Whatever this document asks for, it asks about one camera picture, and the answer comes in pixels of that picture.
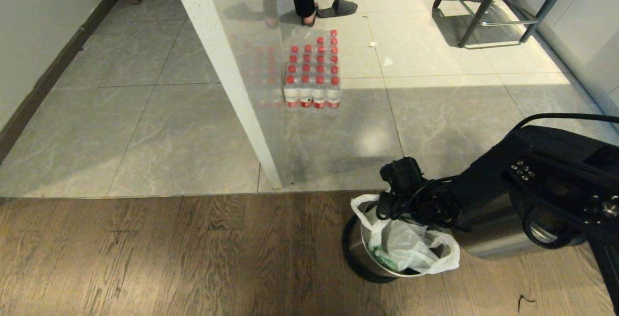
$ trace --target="black slipper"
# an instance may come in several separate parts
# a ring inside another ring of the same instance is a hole
[[[333,5],[329,9],[318,10],[318,17],[329,18],[352,15],[356,12],[358,5],[352,1],[334,0]]]
[[[310,27],[310,28],[314,27],[314,24],[316,24],[316,19],[318,18],[318,7],[316,7],[316,9],[314,9],[314,13],[316,14],[314,16],[314,20],[311,23],[309,23],[309,24],[303,22],[303,18],[304,17],[301,17],[301,26]]]

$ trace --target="white pillar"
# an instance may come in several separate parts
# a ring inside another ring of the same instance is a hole
[[[281,188],[289,171],[275,0],[181,1],[266,177]]]

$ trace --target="white plastic bag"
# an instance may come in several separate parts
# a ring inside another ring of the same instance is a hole
[[[404,221],[381,221],[375,209],[360,210],[362,204],[376,201],[378,195],[361,195],[350,201],[350,207],[370,230],[368,248],[381,264],[396,272],[411,268],[421,274],[459,267],[460,246],[451,235]]]

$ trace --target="tile floor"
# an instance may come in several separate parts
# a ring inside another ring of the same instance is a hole
[[[455,0],[351,1],[356,14],[315,26],[340,32],[343,104],[288,111],[280,191],[383,188],[380,166],[402,155],[452,175],[524,116],[600,113],[543,40],[514,45],[523,27],[480,27],[460,49],[470,16]],[[301,27],[292,0],[277,6],[287,45]],[[501,0],[487,16],[515,18]],[[610,124],[539,123],[619,143]],[[0,166],[0,196],[256,191],[274,190],[179,0],[120,0]]]

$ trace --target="metal trash can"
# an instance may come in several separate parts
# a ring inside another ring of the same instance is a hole
[[[375,206],[376,203],[369,203],[364,211],[369,212]],[[398,278],[423,276],[411,268],[396,272],[383,267],[368,249],[370,235],[370,230],[361,224],[356,215],[350,218],[342,234],[344,258],[360,278],[372,283],[388,283]]]

